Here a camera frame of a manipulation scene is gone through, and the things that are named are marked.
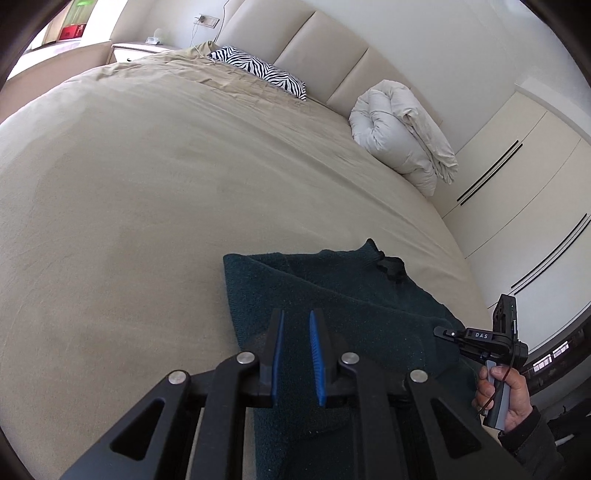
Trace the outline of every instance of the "black jacket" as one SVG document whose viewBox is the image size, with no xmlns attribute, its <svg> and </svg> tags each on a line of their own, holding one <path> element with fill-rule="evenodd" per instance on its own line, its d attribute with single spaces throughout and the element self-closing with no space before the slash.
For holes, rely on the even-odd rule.
<svg viewBox="0 0 591 480">
<path fill-rule="evenodd" d="M 534 480 L 558 480 L 564 460 L 554 444 L 554 436 L 536 407 L 519 426 L 500 433 L 501 445 L 525 468 Z"/>
</svg>

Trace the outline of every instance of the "wire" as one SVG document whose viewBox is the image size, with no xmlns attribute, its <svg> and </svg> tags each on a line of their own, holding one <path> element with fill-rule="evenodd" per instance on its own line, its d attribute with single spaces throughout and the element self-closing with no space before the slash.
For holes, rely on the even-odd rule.
<svg viewBox="0 0 591 480">
<path fill-rule="evenodd" d="M 195 21 L 193 23 L 193 32 L 191 32 L 191 46 L 195 48 L 195 35 L 197 35 L 197 30 L 199 29 L 199 24 Z"/>
<path fill-rule="evenodd" d="M 216 38 L 213 39 L 213 42 L 217 42 L 217 38 L 220 36 L 220 33 L 222 33 L 222 29 L 223 29 L 223 23 L 226 21 L 226 5 L 229 3 L 230 0 L 226 0 L 226 3 L 223 4 L 223 17 L 222 17 L 222 25 L 220 26 L 220 29 L 217 32 Z"/>
<path fill-rule="evenodd" d="M 513 368 L 513 363 L 515 362 L 515 348 L 516 347 L 517 347 L 517 344 L 515 341 L 515 330 L 514 330 L 514 333 L 513 333 L 513 353 L 511 354 L 511 363 L 509 364 L 509 368 L 507 369 L 507 372 L 505 372 L 505 375 L 503 376 L 503 380 L 501 380 L 501 383 L 504 383 L 505 380 L 507 380 L 507 375 L 509 375 L 509 372 Z M 480 411 L 478 412 L 478 415 L 484 414 L 487 406 L 490 405 L 493 400 L 496 400 L 496 398 L 501 390 L 502 390 L 502 388 L 500 388 L 499 390 L 495 389 L 495 392 L 493 393 L 492 397 L 489 398 L 488 401 L 484 404 L 484 406 L 480 409 Z"/>
</svg>

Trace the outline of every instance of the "beige headboard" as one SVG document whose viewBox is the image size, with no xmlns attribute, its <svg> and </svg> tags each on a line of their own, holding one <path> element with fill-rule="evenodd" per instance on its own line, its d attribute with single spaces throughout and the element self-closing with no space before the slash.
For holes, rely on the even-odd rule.
<svg viewBox="0 0 591 480">
<path fill-rule="evenodd" d="M 306 83 L 310 97 L 347 119 L 360 95 L 388 79 L 407 85 L 441 124 L 420 92 L 377 50 L 301 0 L 229 0 L 216 43 L 290 72 Z"/>
</svg>

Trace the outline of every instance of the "bed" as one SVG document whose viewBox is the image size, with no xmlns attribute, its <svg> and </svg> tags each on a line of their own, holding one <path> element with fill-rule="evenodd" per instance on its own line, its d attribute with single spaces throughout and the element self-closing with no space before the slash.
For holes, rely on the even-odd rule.
<svg viewBox="0 0 591 480">
<path fill-rule="evenodd" d="M 230 0 L 217 43 L 301 77 L 313 99 L 193 48 L 93 69 L 0 125 L 0 424 L 38 480 L 169 371 L 236 352 L 226 253 L 371 237 L 457 318 L 489 326 L 435 208 L 351 137 L 357 96 L 402 75 L 298 0 Z"/>
</svg>

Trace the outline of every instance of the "green object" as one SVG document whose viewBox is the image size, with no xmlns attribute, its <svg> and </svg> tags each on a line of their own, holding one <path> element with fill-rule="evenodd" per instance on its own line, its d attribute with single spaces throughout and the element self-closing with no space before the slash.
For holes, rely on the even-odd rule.
<svg viewBox="0 0 591 480">
<path fill-rule="evenodd" d="M 255 410 L 258 480 L 353 478 L 350 412 L 318 406 L 309 334 L 313 308 L 323 309 L 329 330 L 341 334 L 352 352 L 392 371 L 425 370 L 470 408 L 474 370 L 457 345 L 433 335 L 436 326 L 457 330 L 462 323 L 408 277 L 401 259 L 385 257 L 373 240 L 350 252 L 230 254 L 223 261 L 241 349 L 257 352 L 264 344 L 274 307 L 286 315 L 277 405 Z M 387 274 L 378 268 L 382 261 Z"/>
</svg>

